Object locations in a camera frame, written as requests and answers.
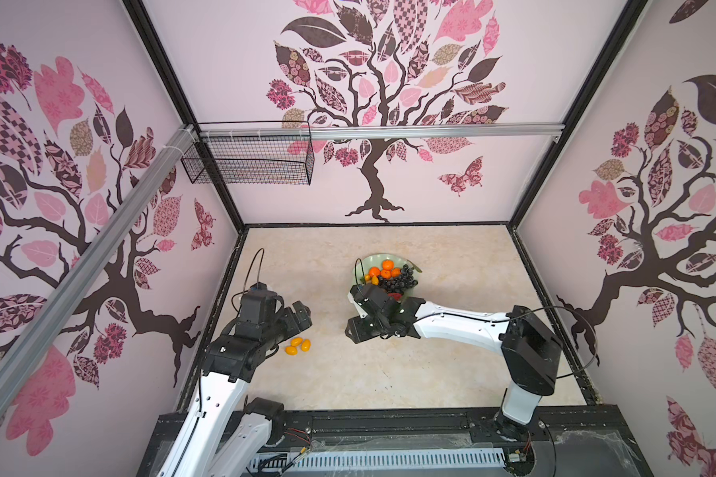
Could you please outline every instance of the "butterfly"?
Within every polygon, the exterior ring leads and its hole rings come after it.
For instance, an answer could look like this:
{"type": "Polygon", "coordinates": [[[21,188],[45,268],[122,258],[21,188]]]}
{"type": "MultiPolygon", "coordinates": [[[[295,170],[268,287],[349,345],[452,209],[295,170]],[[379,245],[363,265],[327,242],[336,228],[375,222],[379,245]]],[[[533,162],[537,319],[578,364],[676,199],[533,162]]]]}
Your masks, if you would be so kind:
{"type": "Polygon", "coordinates": [[[199,204],[196,199],[194,199],[194,210],[196,211],[196,218],[199,219],[200,229],[194,234],[194,239],[191,241],[191,250],[196,250],[202,245],[210,246],[212,244],[210,229],[215,220],[217,220],[213,219],[209,212],[205,212],[204,206],[199,204]]]}
{"type": "Polygon", "coordinates": [[[461,192],[467,188],[467,184],[470,186],[483,186],[480,183],[480,181],[483,180],[483,175],[478,172],[482,168],[483,156],[480,156],[468,165],[467,170],[464,171],[462,176],[459,174],[444,174],[438,178],[443,181],[443,184],[451,186],[451,190],[461,197],[461,192]]]}

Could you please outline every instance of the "wire basket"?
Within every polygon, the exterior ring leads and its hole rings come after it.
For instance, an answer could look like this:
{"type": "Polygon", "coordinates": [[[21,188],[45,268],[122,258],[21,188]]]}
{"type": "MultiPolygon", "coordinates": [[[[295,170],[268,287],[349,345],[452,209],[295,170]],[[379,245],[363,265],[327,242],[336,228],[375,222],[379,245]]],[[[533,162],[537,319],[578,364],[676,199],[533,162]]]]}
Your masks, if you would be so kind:
{"type": "Polygon", "coordinates": [[[283,125],[286,132],[275,130],[275,134],[272,130],[245,129],[201,137],[201,142],[183,155],[183,168],[194,184],[218,181],[309,186],[315,162],[310,126],[305,121],[286,121],[283,125]]]}

